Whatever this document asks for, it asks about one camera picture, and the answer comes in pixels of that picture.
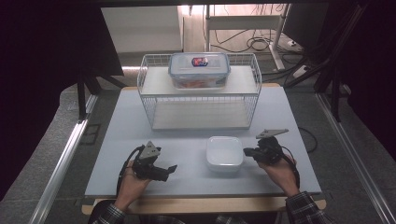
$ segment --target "wire basket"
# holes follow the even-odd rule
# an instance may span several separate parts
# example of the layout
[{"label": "wire basket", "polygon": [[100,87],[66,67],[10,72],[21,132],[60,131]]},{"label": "wire basket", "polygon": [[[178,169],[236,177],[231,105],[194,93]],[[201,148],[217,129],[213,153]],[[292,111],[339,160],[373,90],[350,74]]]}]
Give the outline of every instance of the wire basket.
[{"label": "wire basket", "polygon": [[181,90],[168,74],[171,54],[148,54],[137,88],[152,130],[248,129],[260,91],[262,73],[254,54],[227,54],[231,66],[221,90]]}]

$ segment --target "human hand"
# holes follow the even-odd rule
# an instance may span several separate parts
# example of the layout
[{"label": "human hand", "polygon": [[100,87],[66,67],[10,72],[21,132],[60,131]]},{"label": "human hand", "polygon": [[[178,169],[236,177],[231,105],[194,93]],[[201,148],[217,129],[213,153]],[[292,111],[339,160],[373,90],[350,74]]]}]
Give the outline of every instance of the human hand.
[{"label": "human hand", "polygon": [[[291,161],[296,161],[289,155],[286,155]],[[300,193],[296,184],[296,177],[291,170],[290,165],[281,159],[279,162],[273,165],[267,165],[262,162],[257,162],[259,166],[265,170],[265,172],[270,176],[272,181],[276,183],[280,188],[283,189],[286,196],[291,197]]]},{"label": "human hand", "polygon": [[148,186],[150,179],[139,179],[132,169],[133,161],[129,161],[123,174],[119,195],[114,205],[121,211],[126,212],[128,206],[142,195]]}]

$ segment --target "white bowl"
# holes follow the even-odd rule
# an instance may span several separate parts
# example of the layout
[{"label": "white bowl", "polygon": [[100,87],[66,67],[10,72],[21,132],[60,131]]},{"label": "white bowl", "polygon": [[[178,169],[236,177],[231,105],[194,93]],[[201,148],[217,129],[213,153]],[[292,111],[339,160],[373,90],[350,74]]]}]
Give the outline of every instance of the white bowl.
[{"label": "white bowl", "polygon": [[237,172],[244,160],[241,141],[236,137],[213,136],[206,142],[206,163],[215,172]]}]

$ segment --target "controller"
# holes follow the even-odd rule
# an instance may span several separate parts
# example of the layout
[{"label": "controller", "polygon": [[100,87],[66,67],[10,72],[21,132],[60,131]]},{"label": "controller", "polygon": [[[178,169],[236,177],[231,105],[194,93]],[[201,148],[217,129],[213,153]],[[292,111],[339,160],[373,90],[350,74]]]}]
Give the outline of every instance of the controller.
[{"label": "controller", "polygon": [[134,164],[132,165],[132,168],[134,170],[134,174],[139,179],[166,181],[169,175],[174,173],[177,168],[177,165],[171,166],[168,169],[156,167],[154,162],[160,156],[161,148],[155,147],[151,141],[148,141],[145,146],[142,145],[141,147],[135,148],[128,159],[124,162],[122,169],[120,170],[119,180],[117,182],[117,194],[120,190],[120,184],[122,182],[125,169],[128,166],[129,160],[136,153],[136,151],[138,153],[134,158]]},{"label": "controller", "polygon": [[256,136],[256,138],[260,139],[258,147],[246,147],[244,148],[244,153],[247,157],[253,157],[255,161],[262,162],[267,165],[274,165],[282,159],[285,160],[296,177],[297,188],[300,188],[300,174],[297,170],[296,164],[283,153],[282,146],[274,137],[274,135],[286,133],[287,131],[287,129],[264,130],[264,132]]}]

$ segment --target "person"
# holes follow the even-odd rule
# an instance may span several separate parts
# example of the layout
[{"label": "person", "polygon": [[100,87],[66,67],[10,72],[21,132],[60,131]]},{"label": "person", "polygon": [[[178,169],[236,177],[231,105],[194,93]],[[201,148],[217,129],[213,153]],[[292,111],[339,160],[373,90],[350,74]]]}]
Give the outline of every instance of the person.
[{"label": "person", "polygon": [[[104,224],[104,223],[122,223],[128,206],[140,197],[144,192],[146,186],[150,180],[141,180],[134,175],[132,169],[133,162],[127,166],[124,172],[124,177],[120,185],[120,191],[115,201],[108,201],[105,203],[106,207],[96,208],[95,210],[105,210],[98,214],[92,212],[89,223]],[[282,159],[280,162],[274,165],[267,165],[258,162],[259,166],[270,176],[271,180],[274,181],[287,196],[286,209],[289,216],[290,223],[301,223],[301,224],[329,224],[335,223],[335,221],[321,211],[314,201],[311,199],[309,194],[304,191],[300,192],[297,188],[296,178],[289,164]],[[172,223],[172,224],[184,224],[181,220],[174,217],[166,216],[151,216],[148,220],[143,223]],[[237,216],[226,216],[218,215],[215,219],[215,223],[241,223],[248,224],[244,219]]]}]

